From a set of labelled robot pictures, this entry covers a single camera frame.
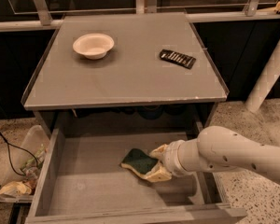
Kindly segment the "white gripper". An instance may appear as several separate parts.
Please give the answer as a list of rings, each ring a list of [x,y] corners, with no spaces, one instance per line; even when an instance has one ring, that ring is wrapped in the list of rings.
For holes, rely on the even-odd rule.
[[[169,145],[163,144],[149,153],[149,156],[154,159],[162,161],[161,164],[155,165],[148,173],[146,173],[145,180],[156,183],[169,181],[173,176],[181,177],[190,175],[180,163],[178,157],[178,150],[184,143],[183,140],[171,142]]]

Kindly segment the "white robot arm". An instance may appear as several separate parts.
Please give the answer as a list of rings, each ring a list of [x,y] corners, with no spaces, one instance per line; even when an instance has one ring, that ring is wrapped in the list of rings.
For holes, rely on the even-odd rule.
[[[157,147],[149,156],[174,176],[240,168],[280,185],[280,147],[257,143],[220,126],[203,129],[196,139]]]

